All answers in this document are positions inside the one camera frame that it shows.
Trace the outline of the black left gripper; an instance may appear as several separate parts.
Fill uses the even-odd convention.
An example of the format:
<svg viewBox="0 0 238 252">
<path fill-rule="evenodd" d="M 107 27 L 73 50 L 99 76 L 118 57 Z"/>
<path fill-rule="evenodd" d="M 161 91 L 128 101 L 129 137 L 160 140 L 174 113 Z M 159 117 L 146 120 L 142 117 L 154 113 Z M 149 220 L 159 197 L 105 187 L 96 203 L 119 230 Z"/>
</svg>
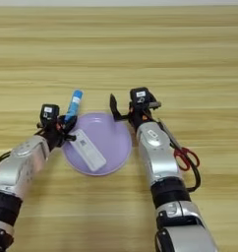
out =
<svg viewBox="0 0 238 252">
<path fill-rule="evenodd" d="M 52 151 L 55 148 L 61 148 L 65 141 L 76 141 L 77 137 L 69 134 L 76 122 L 77 116 L 71 116 L 67 119 L 66 115 L 61 115 L 56 123 L 51 122 L 46 125 L 38 123 L 36 135 L 43 137 L 49 150 Z"/>
</svg>

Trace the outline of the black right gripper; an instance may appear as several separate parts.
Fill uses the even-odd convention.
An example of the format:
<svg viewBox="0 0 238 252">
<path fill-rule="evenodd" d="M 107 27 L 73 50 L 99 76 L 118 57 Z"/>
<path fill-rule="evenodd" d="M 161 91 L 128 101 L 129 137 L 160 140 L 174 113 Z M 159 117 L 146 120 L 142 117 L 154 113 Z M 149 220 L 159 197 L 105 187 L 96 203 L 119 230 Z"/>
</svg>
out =
<svg viewBox="0 0 238 252">
<path fill-rule="evenodd" d="M 109 105 L 114 120 L 119 121 L 121 118 L 127 120 L 135 131 L 142 124 L 153 121 L 150 111 L 145 106 L 133 105 L 131 102 L 129 103 L 129 112 L 122 116 L 117 109 L 117 100 L 113 94 L 110 95 Z M 151 100 L 149 102 L 149 109 L 158 109 L 160 107 L 161 102 L 158 100 Z"/>
</svg>

